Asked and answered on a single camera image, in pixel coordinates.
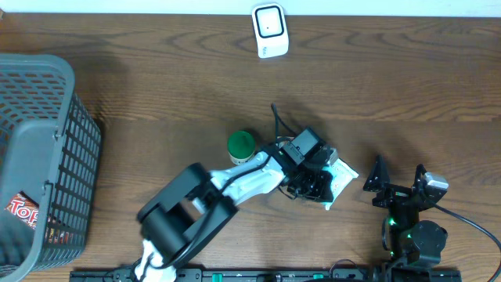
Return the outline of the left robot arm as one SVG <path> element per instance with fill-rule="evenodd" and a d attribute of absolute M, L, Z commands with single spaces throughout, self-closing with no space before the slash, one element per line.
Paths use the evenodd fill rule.
<path fill-rule="evenodd" d="M 332 201 L 329 168 L 337 159 L 337 150 L 307 128 L 294 138 L 276 138 L 232 168 L 188 166 L 137 214 L 143 255 L 134 268 L 135 279 L 175 280 L 177 269 L 215 237 L 239 204 L 257 195 L 285 186 L 292 198 Z"/>

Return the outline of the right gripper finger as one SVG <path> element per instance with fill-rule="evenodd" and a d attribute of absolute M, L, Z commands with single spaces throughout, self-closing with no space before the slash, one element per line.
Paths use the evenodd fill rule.
<path fill-rule="evenodd" d="M 427 173 L 426 168 L 423 164 L 416 166 L 416 173 L 413 182 L 413 192 L 420 192 L 427 185 L 425 174 Z"/>
<path fill-rule="evenodd" d="M 363 190 L 368 192 L 380 192 L 385 189 L 385 186 L 390 182 L 390 177 L 387 170 L 387 165 L 381 155 L 376 157 L 375 165 L 369 174 Z"/>

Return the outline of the red Top chocolate bar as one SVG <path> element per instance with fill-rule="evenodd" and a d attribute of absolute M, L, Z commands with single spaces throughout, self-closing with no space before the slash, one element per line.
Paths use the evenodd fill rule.
<path fill-rule="evenodd" d="M 38 205 L 24 193 L 16 193 L 5 206 L 5 210 L 35 230 L 38 222 Z"/>

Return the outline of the white wet wipes pack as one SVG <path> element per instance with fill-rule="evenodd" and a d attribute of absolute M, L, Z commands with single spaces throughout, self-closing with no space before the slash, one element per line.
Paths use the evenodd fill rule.
<path fill-rule="evenodd" d="M 334 163 L 324 167 L 323 171 L 329 172 L 333 176 L 330 183 L 330 191 L 332 193 L 333 200 L 327 200 L 323 203 L 325 209 L 329 211 L 334 201 L 340 196 L 344 188 L 353 179 L 358 178 L 359 174 L 340 158 L 338 158 Z"/>

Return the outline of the green lid jar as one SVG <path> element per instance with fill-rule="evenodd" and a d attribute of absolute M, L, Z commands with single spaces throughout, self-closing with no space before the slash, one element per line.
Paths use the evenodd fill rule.
<path fill-rule="evenodd" d="M 255 139 L 249 132 L 236 131 L 228 138 L 227 150 L 235 165 L 249 161 L 255 155 L 255 148 Z"/>

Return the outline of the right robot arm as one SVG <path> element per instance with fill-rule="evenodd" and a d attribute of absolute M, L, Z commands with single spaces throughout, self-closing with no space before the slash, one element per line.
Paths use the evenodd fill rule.
<path fill-rule="evenodd" d="M 382 244 L 391 259 L 374 272 L 376 281 L 454 281 L 455 271 L 434 269 L 441 261 L 448 233 L 436 222 L 421 220 L 420 213 L 432 208 L 447 193 L 449 183 L 444 176 L 426 170 L 419 164 L 410 187 L 391 182 L 387 165 L 381 156 L 363 189 L 376 196 L 372 204 L 388 210 L 382 223 Z"/>

